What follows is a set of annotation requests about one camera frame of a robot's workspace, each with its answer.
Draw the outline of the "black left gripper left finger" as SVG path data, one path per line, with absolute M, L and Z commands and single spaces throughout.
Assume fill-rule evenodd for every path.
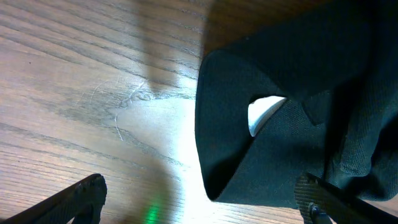
M 2 224 L 98 224 L 106 194 L 104 177 L 92 174 Z

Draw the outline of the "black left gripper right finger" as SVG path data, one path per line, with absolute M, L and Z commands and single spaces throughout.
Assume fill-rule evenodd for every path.
M 297 179 L 294 198 L 304 224 L 397 223 L 396 216 L 348 195 L 310 173 Z

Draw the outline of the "black t-shirt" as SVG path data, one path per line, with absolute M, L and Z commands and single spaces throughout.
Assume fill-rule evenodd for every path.
M 294 208 L 309 172 L 397 195 L 397 2 L 331 1 L 210 52 L 195 140 L 212 201 Z

